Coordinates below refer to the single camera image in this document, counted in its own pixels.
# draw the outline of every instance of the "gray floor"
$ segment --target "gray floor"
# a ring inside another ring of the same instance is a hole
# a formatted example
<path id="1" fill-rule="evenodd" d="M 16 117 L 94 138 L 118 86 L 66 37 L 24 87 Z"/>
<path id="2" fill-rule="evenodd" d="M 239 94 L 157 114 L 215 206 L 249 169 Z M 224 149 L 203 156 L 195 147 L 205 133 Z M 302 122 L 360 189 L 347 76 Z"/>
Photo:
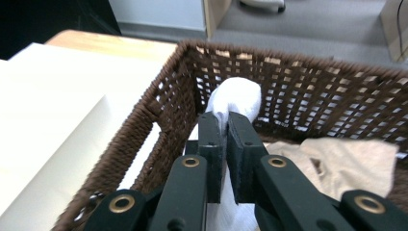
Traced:
<path id="1" fill-rule="evenodd" d="M 284 13 L 233 0 L 210 41 L 408 68 L 391 61 L 379 14 L 385 0 L 287 0 Z"/>

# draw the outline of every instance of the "white cloth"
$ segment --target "white cloth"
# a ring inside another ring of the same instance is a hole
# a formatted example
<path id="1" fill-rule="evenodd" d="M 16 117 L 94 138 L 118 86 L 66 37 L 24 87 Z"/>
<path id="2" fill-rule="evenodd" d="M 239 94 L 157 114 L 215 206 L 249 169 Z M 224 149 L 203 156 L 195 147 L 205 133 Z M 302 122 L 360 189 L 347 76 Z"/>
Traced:
<path id="1" fill-rule="evenodd" d="M 351 190 L 387 196 L 393 186 L 398 147 L 378 140 L 322 138 L 301 145 L 276 142 L 267 151 L 291 159 L 320 192 L 340 200 Z"/>

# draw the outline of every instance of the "wall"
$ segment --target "wall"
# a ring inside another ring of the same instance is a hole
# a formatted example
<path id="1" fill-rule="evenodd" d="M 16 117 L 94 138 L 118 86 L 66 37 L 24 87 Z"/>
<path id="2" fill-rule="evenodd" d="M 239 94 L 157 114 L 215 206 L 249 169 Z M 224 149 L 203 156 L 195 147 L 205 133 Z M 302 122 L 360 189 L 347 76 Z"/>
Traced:
<path id="1" fill-rule="evenodd" d="M 205 31 L 202 0 L 110 0 L 120 23 Z"/>

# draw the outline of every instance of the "basket rim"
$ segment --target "basket rim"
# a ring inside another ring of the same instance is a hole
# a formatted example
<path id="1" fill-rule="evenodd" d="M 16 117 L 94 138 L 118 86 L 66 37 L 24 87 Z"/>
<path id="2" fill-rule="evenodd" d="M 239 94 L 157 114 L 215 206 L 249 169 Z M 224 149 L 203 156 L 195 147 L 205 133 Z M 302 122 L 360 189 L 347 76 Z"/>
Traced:
<path id="1" fill-rule="evenodd" d="M 184 39 L 178 42 L 177 48 L 172 56 L 169 57 L 167 64 L 177 64 L 179 58 L 182 58 L 184 53 L 196 47 L 203 47 L 209 50 L 228 51 L 230 54 L 255 54 L 257 57 L 275 58 L 282 61 L 282 63 L 291 63 L 299 61 L 307 64 L 307 67 L 332 67 L 338 68 L 343 73 L 358 73 L 365 72 L 369 75 L 377 75 L 381 78 L 408 78 L 408 69 L 381 66 L 378 64 L 360 64 L 348 61 L 332 60 L 330 58 L 321 58 L 302 53 L 289 53 L 268 48 L 257 48 L 247 45 L 237 45 L 225 42 L 212 42 L 200 39 Z"/>

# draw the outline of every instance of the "woven basket wall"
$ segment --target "woven basket wall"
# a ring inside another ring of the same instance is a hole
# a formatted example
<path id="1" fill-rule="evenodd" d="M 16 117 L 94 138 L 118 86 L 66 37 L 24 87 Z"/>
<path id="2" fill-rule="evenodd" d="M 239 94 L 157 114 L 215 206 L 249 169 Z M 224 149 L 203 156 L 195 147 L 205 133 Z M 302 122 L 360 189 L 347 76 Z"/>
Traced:
<path id="1" fill-rule="evenodd" d="M 54 230 L 83 227 L 97 195 L 116 190 L 155 122 L 160 137 L 131 189 L 148 193 L 163 184 L 211 92 L 235 76 L 262 86 L 253 125 L 264 141 L 380 139 L 408 153 L 406 71 L 188 40 L 178 45 Z M 408 160 L 398 161 L 389 198 L 408 213 Z"/>

